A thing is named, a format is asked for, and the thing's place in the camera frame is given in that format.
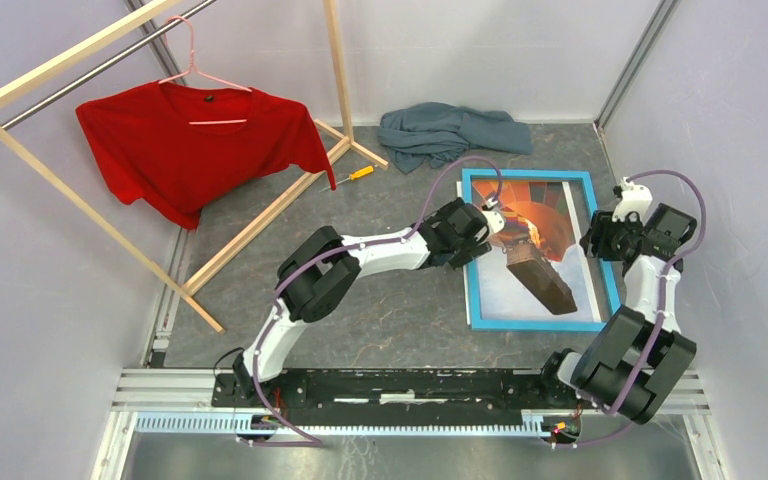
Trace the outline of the yellow handled screwdriver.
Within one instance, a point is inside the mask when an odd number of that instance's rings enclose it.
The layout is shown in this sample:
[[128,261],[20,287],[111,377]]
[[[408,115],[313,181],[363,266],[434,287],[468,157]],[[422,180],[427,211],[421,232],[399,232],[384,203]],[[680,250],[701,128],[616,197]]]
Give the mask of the yellow handled screwdriver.
[[337,186],[339,186],[339,185],[341,185],[343,183],[346,183],[346,182],[351,182],[351,181],[359,180],[360,178],[366,177],[366,176],[374,173],[375,170],[376,170],[376,168],[373,165],[365,166],[365,167],[363,167],[363,168],[361,168],[359,170],[356,170],[356,171],[354,171],[354,172],[344,176],[343,178],[338,178],[335,181],[334,186],[328,185],[328,186],[322,188],[321,192],[327,192],[327,191],[335,190]]

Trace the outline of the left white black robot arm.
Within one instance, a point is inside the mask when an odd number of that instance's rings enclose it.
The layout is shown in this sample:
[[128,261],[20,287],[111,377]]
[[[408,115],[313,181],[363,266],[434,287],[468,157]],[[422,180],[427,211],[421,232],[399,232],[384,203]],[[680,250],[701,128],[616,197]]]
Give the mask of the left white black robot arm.
[[235,359],[235,392],[250,407],[266,405],[284,361],[307,327],[329,316],[355,281],[390,271],[461,268],[491,249],[505,225],[495,209],[457,197],[402,230],[373,236],[317,229],[279,267],[270,313],[250,347]]

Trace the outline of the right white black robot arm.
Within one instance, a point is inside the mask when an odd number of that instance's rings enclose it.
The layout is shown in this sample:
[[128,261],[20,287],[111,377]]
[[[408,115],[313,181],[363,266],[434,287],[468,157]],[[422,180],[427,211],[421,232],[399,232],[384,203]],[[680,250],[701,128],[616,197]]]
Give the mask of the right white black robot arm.
[[674,321],[683,270],[676,252],[697,227],[696,218],[663,203],[647,221],[635,212],[592,215],[579,244],[588,255],[621,263],[626,302],[584,352],[549,357],[537,382],[545,405],[562,408],[580,393],[635,424],[652,419],[697,352]]

